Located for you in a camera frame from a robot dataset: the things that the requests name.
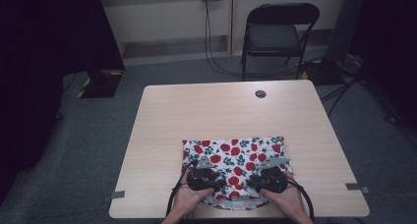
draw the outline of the chair backrest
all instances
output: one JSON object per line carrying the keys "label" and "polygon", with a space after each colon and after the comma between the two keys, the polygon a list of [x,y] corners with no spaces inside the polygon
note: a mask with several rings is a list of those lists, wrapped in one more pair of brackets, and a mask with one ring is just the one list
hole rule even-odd
{"label": "chair backrest", "polygon": [[247,25],[314,25],[319,9],[309,3],[265,4],[248,16]]}

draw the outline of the floral cloth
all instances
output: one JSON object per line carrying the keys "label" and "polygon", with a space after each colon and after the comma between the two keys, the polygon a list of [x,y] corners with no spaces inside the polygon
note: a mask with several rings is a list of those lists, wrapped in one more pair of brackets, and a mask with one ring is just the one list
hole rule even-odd
{"label": "floral cloth", "polygon": [[[267,158],[286,157],[283,137],[249,138],[234,140],[183,140],[184,165],[202,156],[209,158],[211,168],[227,187],[203,199],[211,206],[229,210],[250,210],[261,207],[269,200],[249,188],[246,180],[261,172],[258,166]],[[279,165],[282,171],[292,172],[289,163]]]}

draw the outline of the table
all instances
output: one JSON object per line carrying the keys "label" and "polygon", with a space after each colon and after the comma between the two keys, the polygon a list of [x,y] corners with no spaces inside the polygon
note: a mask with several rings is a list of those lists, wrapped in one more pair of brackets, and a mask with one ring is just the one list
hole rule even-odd
{"label": "table", "polygon": [[[257,90],[267,96],[258,98]],[[320,99],[309,81],[147,86],[112,200],[113,218],[162,218],[182,163],[182,140],[285,137],[297,182],[316,216],[366,216],[356,183]],[[274,204],[251,211],[201,203],[196,218],[282,217]]]}

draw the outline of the wrist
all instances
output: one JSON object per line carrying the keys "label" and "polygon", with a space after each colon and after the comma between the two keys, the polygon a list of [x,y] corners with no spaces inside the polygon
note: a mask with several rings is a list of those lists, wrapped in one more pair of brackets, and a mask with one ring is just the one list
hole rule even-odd
{"label": "wrist", "polygon": [[303,213],[302,215],[297,215],[294,217],[294,222],[296,224],[313,224],[312,219],[307,213]]}
{"label": "wrist", "polygon": [[184,218],[184,216],[185,214],[181,211],[173,209],[169,212],[165,219],[163,219],[161,224],[177,224]]}

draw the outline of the hand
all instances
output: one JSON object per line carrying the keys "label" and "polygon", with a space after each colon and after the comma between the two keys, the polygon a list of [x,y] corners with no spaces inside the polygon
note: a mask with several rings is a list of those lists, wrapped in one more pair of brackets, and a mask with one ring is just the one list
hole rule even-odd
{"label": "hand", "polygon": [[178,223],[182,218],[191,213],[205,196],[214,193],[213,188],[208,188],[201,191],[191,190],[190,187],[188,187],[186,184],[189,173],[190,170],[186,172],[183,179],[181,180],[181,184],[184,185],[180,187],[178,193],[175,195],[172,210],[162,221],[163,224]]}
{"label": "hand", "polygon": [[[292,178],[293,176],[289,172],[284,172],[285,176]],[[304,208],[303,200],[301,199],[301,194],[296,187],[288,184],[287,189],[281,193],[272,193],[265,189],[261,189],[261,194],[269,198],[272,202],[279,206],[282,212],[293,220],[297,224],[311,224],[313,221],[310,219],[307,214],[306,209]]]}

